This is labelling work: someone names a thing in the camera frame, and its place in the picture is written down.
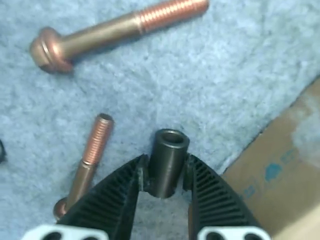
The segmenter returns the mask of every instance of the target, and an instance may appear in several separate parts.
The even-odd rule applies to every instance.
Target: blue ink marking
[[[249,187],[247,187],[244,190],[244,195],[247,199],[249,199],[250,197],[252,197],[254,194],[256,193],[256,189],[253,185],[250,185]]]
[[[295,160],[294,158],[294,150],[290,149],[289,151],[285,152],[281,157],[280,157],[280,161],[283,164],[289,164],[290,162],[292,162],[293,160]]]
[[[266,168],[265,168],[265,176],[264,179],[267,182],[270,182],[273,179],[276,179],[278,175],[283,171],[282,166],[280,166],[277,163],[270,163]]]

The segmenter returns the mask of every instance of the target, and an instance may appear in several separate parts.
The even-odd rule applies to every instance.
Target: black object
[[[2,143],[2,141],[0,140],[0,163],[2,163],[5,159],[6,159],[6,150],[5,150],[5,146]]]
[[[187,159],[184,190],[191,190],[189,238],[196,240],[204,227],[260,227],[232,188],[208,165],[193,155]]]
[[[171,197],[184,167],[190,140],[182,132],[161,129],[155,141],[148,166],[148,192],[157,198]]]
[[[154,183],[156,179],[166,181],[166,184],[153,184],[154,195],[170,195],[173,186],[177,185],[176,177],[181,169],[181,164],[172,161],[179,159],[180,163],[180,158],[183,159],[189,145],[189,139],[187,141],[188,144],[183,148],[185,150],[178,151],[179,154],[172,150],[174,156],[179,156],[175,158],[169,154],[169,149],[163,146],[163,141],[156,140],[153,157],[150,159],[154,161],[152,165],[149,164],[147,155],[129,161],[93,187],[57,224],[99,229],[105,231],[110,240],[129,240],[139,191],[151,192],[152,189],[148,171],[151,172]],[[194,155],[187,154],[184,161],[186,164],[183,188],[192,192],[188,222],[190,240],[196,240],[199,231],[204,227],[259,227],[245,204],[218,174]],[[164,173],[168,174],[170,180],[166,180]]]

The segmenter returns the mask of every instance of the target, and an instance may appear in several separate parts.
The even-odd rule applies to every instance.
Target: bolt head
[[[47,73],[69,73],[73,70],[72,64],[63,58],[60,38],[56,30],[45,27],[30,45],[29,51],[33,61]]]
[[[60,218],[62,218],[66,214],[66,202],[67,198],[60,199],[53,208],[53,215],[55,219],[58,221]]]

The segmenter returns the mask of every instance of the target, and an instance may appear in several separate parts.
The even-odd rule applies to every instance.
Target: hole
[[[44,236],[44,238],[42,238],[42,240],[60,240],[62,238],[61,233],[55,231],[55,232],[51,232],[49,234],[47,234],[46,236]]]
[[[206,235],[206,240],[225,240],[225,238],[217,232],[210,232]]]
[[[256,234],[253,234],[253,233],[249,233],[249,234],[245,235],[244,239],[245,240],[262,240],[261,237],[259,237]]]
[[[99,239],[96,238],[96,237],[90,236],[90,237],[86,237],[86,238],[83,239],[83,240],[99,240]]]
[[[163,133],[162,139],[171,144],[182,144],[184,142],[184,138],[181,135],[172,132]]]

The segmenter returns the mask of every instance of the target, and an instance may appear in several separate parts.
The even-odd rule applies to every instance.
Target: white plastic part
[[[26,232],[21,240],[109,240],[108,235],[92,228],[67,225],[40,225]]]
[[[219,234],[222,240],[272,240],[270,235],[263,229],[255,226],[222,226],[222,227],[204,227],[198,233],[198,240],[209,240],[207,235],[210,233]]]

